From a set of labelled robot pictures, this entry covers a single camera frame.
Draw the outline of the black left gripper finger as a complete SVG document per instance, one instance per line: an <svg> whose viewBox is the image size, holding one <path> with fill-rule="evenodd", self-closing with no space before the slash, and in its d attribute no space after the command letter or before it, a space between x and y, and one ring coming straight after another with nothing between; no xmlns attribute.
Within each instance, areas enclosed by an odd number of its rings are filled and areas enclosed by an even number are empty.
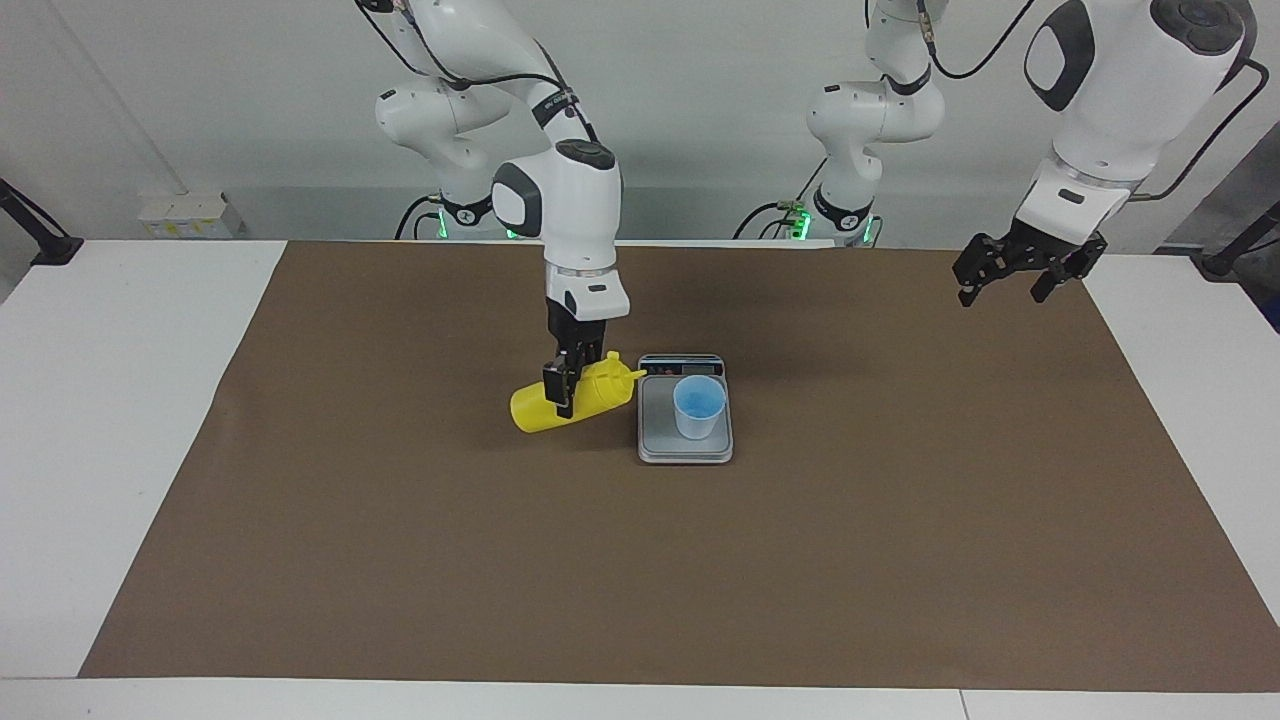
<svg viewBox="0 0 1280 720"><path fill-rule="evenodd" d="M1079 247L1055 251L1046 256L1042 273L1030 287L1030 296L1043 304L1061 284L1083 281L1107 250L1105 240L1088 240Z"/></svg>
<svg viewBox="0 0 1280 720"><path fill-rule="evenodd" d="M970 238L952 264L952 273L959 284L957 299L964 307L970 307L987 284L1009 274L1005 260L1002 240L989 234L975 234Z"/></svg>

